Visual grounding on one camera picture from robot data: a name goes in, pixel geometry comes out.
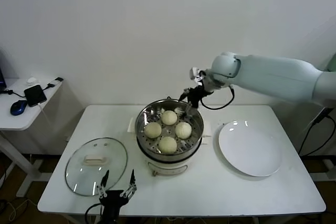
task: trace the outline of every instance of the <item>white robotic arm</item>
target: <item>white robotic arm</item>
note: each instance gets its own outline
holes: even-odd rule
[[[202,86],[196,99],[234,84],[287,101],[307,101],[329,107],[335,107],[336,102],[336,72],[323,72],[308,62],[295,59],[225,52],[216,57],[211,69],[197,71],[193,68],[191,79]]]

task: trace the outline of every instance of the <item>blue mouse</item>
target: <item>blue mouse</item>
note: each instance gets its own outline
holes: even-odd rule
[[[26,100],[18,100],[17,102],[14,102],[11,106],[11,114],[12,115],[21,115],[27,106]]]

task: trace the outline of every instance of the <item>white plate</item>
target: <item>white plate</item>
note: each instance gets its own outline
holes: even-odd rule
[[[219,133],[219,147],[230,164],[251,176],[269,176],[281,165],[282,155],[276,140],[250,121],[224,125]]]

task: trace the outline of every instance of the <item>white table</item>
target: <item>white table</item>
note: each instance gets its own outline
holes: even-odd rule
[[[68,159],[82,144],[98,137],[114,137],[125,145],[129,161],[114,189],[128,187],[132,169],[138,190],[121,208],[121,216],[274,216],[316,213],[325,204],[272,109],[266,105],[229,106],[224,110],[200,109],[210,122],[213,137],[201,145],[191,166],[177,176],[153,177],[143,161],[135,136],[127,133],[131,117],[141,105],[90,105],[80,119],[60,161],[38,203],[42,212],[66,215],[83,223],[88,207],[98,197],[74,194],[66,185]],[[266,178],[250,177],[231,167],[217,150],[218,132],[223,123],[253,120],[279,140],[283,153],[280,170]],[[98,215],[99,207],[90,214]]]
[[[51,80],[39,80],[42,88],[45,88]],[[26,79],[6,79],[7,89],[12,89],[14,92],[24,96],[24,90],[29,88],[26,85]],[[61,83],[53,88],[49,88],[44,91],[47,101],[41,103],[41,107],[44,108],[50,98],[59,89]],[[41,112],[39,106],[29,107],[27,106],[24,113],[21,115],[13,116],[9,110],[12,104],[18,100],[25,100],[25,98],[18,97],[15,94],[0,94],[0,131],[23,131],[31,126],[36,117]],[[42,160],[37,160],[34,164],[31,164],[8,140],[5,134],[0,134],[0,151],[8,156],[13,162],[7,169],[9,174],[15,164],[19,166],[27,176],[23,181],[20,189],[17,191],[17,197],[24,197],[33,181],[49,181],[51,173],[40,173],[38,171],[42,164]],[[0,184],[4,180],[4,176],[0,179]]]

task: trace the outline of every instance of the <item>white bun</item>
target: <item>white bun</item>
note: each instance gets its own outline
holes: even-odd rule
[[[152,122],[145,126],[145,135],[149,138],[157,138],[161,135],[162,129],[158,123]]]
[[[192,128],[190,124],[181,122],[175,127],[175,134],[178,138],[187,139],[191,136]]]
[[[167,110],[162,113],[161,120],[165,125],[173,125],[177,121],[177,115],[174,111]]]
[[[162,153],[173,154],[177,150],[177,142],[170,136],[165,136],[159,141],[159,149]]]

